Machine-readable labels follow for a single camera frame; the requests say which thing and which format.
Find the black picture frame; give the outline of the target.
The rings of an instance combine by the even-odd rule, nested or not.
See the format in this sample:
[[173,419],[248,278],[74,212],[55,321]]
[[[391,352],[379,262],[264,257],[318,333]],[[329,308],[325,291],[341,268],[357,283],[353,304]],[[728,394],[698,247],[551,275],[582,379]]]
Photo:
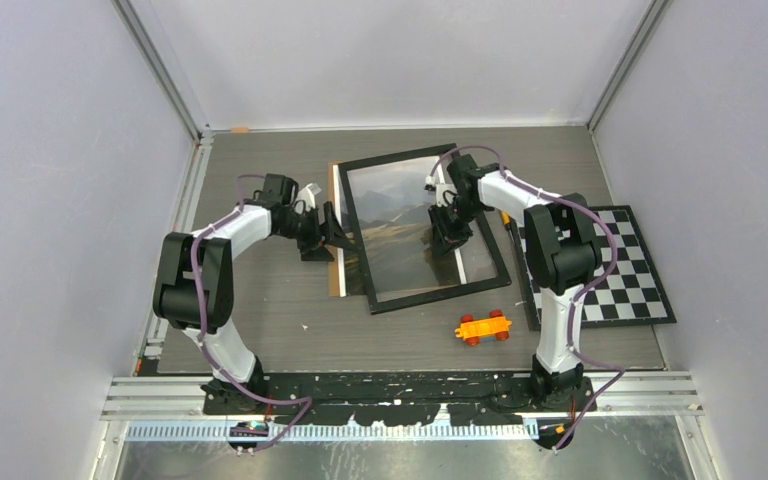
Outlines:
[[455,145],[443,144],[338,163],[341,201],[340,224],[348,237],[358,245],[357,251],[343,250],[346,293],[347,295],[365,296],[368,301],[369,311],[373,315],[500,288],[509,285],[511,282],[488,219],[485,214],[480,214],[470,224],[473,229],[473,236],[463,246],[456,249],[461,253],[467,275],[465,284],[383,302],[378,301],[375,297],[375,287],[366,258],[365,245],[360,236],[360,227],[356,217],[354,202],[351,199],[351,188],[347,179],[347,172],[352,169],[371,167],[377,164],[386,164],[416,157],[437,155],[440,159],[448,152],[454,152],[455,155],[459,156]]

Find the yellow handled screwdriver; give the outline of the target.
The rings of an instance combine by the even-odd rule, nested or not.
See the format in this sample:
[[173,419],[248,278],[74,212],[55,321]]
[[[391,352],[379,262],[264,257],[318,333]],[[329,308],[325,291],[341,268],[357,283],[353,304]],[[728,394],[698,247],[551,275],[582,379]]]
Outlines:
[[503,212],[503,211],[500,211],[499,214],[500,214],[500,218],[502,220],[504,228],[506,230],[510,231],[511,230],[511,218],[510,218],[510,216],[507,213]]

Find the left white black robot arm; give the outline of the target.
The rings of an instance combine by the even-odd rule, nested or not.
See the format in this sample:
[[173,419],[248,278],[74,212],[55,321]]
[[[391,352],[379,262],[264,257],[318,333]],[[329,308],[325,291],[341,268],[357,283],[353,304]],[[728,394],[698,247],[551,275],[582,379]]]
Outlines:
[[210,365],[207,392],[228,398],[244,414],[265,405],[268,388],[259,358],[231,319],[235,259],[273,236],[295,241],[304,261],[330,261],[331,247],[355,247],[333,203],[317,203],[318,185],[301,187],[280,174],[261,179],[262,186],[240,195],[221,219],[164,237],[153,293],[154,314],[192,340]]

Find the brown fibreboard backing board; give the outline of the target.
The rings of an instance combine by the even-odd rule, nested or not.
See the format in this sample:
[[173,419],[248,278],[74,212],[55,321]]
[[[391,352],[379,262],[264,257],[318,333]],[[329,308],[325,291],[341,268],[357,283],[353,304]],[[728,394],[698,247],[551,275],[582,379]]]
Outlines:
[[[328,199],[333,202],[337,220],[341,221],[339,180],[338,164],[330,163],[328,166]],[[332,261],[328,267],[328,292],[331,297],[343,298],[347,295],[344,272],[344,251],[338,247],[330,247],[329,252],[334,255],[335,260]]]

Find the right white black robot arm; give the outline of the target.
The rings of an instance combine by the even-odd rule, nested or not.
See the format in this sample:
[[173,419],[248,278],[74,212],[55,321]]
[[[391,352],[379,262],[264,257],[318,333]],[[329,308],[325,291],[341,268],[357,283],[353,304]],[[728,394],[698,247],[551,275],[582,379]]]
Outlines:
[[527,270],[541,295],[529,392],[540,408],[558,409],[583,382],[582,306],[602,265],[595,231],[599,217],[579,195],[547,192],[498,163],[479,166],[471,156],[454,152],[436,161],[424,187],[435,197],[429,217],[436,256],[464,245],[472,236],[471,222],[491,209],[523,228]]

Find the mountain landscape photo print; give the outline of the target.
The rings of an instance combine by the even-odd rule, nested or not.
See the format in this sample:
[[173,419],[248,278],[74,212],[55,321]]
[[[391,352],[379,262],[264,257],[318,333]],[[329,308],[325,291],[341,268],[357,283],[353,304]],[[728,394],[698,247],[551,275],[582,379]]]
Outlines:
[[347,172],[360,236],[378,301],[395,300],[460,286],[467,275],[461,253],[431,252],[425,189],[437,155],[382,163]]

